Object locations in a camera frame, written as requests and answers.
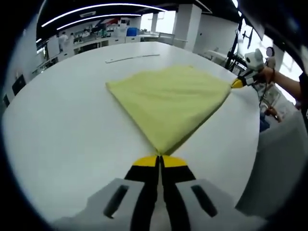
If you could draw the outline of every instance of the window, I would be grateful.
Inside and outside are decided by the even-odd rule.
[[[233,4],[234,4],[234,6],[237,8],[238,5],[239,5],[239,3],[237,2],[237,0],[232,0],[232,2],[233,2]]]
[[[40,53],[40,52],[42,52],[42,51],[43,51],[43,48],[38,49],[38,50],[37,50],[37,54]]]
[[[266,55],[266,48],[273,46],[273,40],[269,38],[268,36],[264,35],[263,40],[261,41],[259,35],[256,33],[255,30],[252,32],[252,38],[251,38],[251,44],[249,49],[248,43],[249,43],[249,38],[251,34],[252,27],[246,25],[245,20],[243,19],[243,24],[242,24],[242,29],[241,29],[241,34],[246,31],[245,33],[245,38],[242,40],[243,45],[241,46],[241,52],[246,54],[249,52],[254,52],[256,49],[260,49],[262,55],[263,55],[263,60],[265,61],[265,58],[267,57]]]
[[[153,13],[147,13],[141,16],[140,30],[151,31]]]
[[[159,12],[155,29],[156,32],[172,34],[175,14],[175,11]]]
[[[285,52],[283,55],[282,65],[279,72],[295,81],[299,81],[299,76],[303,73],[299,65],[287,52]],[[296,103],[296,100],[293,96],[287,93],[279,85],[276,84],[276,87],[283,93],[283,95],[287,98],[288,101],[291,101],[293,104]]]

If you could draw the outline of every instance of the white wall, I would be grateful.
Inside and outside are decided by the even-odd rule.
[[[237,27],[237,23],[229,20],[202,14],[193,52],[204,53],[218,47],[220,53],[227,54],[233,45]]]
[[[36,68],[36,30],[37,15],[32,19],[27,29],[24,30],[22,37],[17,41],[15,50],[7,68],[2,97],[7,94],[10,102],[15,97],[12,90],[12,85],[16,81],[16,73],[18,73],[18,76],[23,74],[26,83],[28,83],[31,81],[32,72]]]

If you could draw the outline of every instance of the white table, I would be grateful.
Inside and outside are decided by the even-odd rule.
[[[139,56],[106,64],[107,59]],[[107,46],[75,55],[27,84],[3,116],[8,158],[17,180],[46,220],[73,216],[87,198],[154,149],[109,93],[105,83],[142,70],[193,65],[231,81],[235,76],[209,60],[174,46],[141,42]],[[257,150],[259,113],[252,88],[234,90],[223,106],[175,156],[185,158],[238,201]]]

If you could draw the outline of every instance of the ceiling light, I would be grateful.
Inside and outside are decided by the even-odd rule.
[[[139,6],[139,7],[144,7],[144,8],[150,8],[150,9],[154,9],[154,10],[159,10],[159,11],[165,11],[164,9],[162,8],[158,8],[158,7],[154,7],[154,6],[147,6],[147,5],[141,5],[141,4],[133,4],[133,3],[108,3],[108,4],[99,4],[99,5],[93,5],[93,6],[87,6],[87,7],[82,7],[82,8],[79,8],[79,9],[76,9],[76,10],[73,10],[73,11],[70,11],[70,12],[67,12],[67,13],[64,13],[64,14],[61,14],[51,20],[49,20],[48,22],[44,23],[42,25],[42,27],[48,25],[49,23],[52,23],[54,21],[56,21],[57,19],[59,18],[62,18],[64,16],[67,16],[71,13],[75,13],[75,12],[78,12],[78,11],[82,11],[82,10],[86,10],[86,9],[91,9],[91,8],[95,8],[95,7],[102,7],[102,6]]]
[[[239,3],[237,2],[237,0],[232,0],[232,2],[234,4],[235,8],[237,8],[239,6]]]
[[[245,26],[247,26],[245,19],[243,18],[242,20],[242,28],[244,28]]]
[[[75,21],[75,22],[66,24],[66,25],[64,25],[64,26],[61,26],[61,27],[57,28],[57,30],[61,30],[61,29],[64,28],[64,27],[70,26],[70,25],[75,24],[75,23],[80,23],[80,22],[83,22],[83,21],[86,21],[86,20],[89,20],[89,19],[103,18],[103,17],[112,17],[112,16],[141,16],[141,14],[116,13],[116,14],[100,15],[100,16],[95,16],[95,17],[91,17],[91,18],[84,18],[84,19],[81,19],[81,20],[78,20],[78,21]]]

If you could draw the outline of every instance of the white cabinet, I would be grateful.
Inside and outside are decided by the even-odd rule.
[[[109,46],[120,44],[120,43],[125,43],[125,38],[110,38],[109,39]]]
[[[125,42],[140,42],[140,37],[139,36],[134,36],[134,37],[125,37]]]

